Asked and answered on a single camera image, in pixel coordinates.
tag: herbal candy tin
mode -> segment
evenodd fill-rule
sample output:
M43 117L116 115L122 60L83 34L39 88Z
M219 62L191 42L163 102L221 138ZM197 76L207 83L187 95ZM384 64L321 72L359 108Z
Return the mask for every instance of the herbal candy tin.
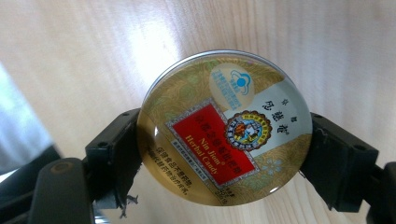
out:
M257 55L200 53L167 69L137 122L143 163L192 202L237 205L285 185L308 151L312 122L288 76Z

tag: wooden table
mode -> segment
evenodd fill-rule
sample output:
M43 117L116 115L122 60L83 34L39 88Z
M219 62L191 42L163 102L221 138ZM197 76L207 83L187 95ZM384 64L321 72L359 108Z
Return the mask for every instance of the wooden table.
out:
M396 2L1 1L0 62L66 157L118 114L140 107L168 66L209 49L240 49L281 67L310 110L396 161ZM187 202L142 168L139 205L106 211L113 223L364 223L328 211L295 176L255 203Z

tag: circular emblem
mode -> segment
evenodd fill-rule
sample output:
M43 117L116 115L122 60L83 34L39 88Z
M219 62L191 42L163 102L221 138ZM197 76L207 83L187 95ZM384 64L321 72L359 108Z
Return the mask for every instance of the circular emblem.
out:
M228 119L225 126L227 142L234 148L251 151L265 145L271 137L271 123L264 114L244 111Z

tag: blue logo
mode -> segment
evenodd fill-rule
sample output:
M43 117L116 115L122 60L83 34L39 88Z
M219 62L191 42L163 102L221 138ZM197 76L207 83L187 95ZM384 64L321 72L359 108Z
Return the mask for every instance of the blue logo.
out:
M231 78L233 79L233 88L235 90L238 89L238 91L241 91L243 95L247 95L250 85L250 75L233 70L231 72Z

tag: black metal bracket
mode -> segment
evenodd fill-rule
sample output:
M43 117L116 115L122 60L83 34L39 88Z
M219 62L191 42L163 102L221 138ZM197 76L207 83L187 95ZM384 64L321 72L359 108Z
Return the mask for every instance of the black metal bracket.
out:
M383 171L375 165L378 150L318 114L312 113L312 122L311 147L301 171L329 209L359 212L365 200L374 211L368 220L396 223L394 163Z
M125 209L142 160L135 129L140 109L120 114L86 147L88 189L97 208Z

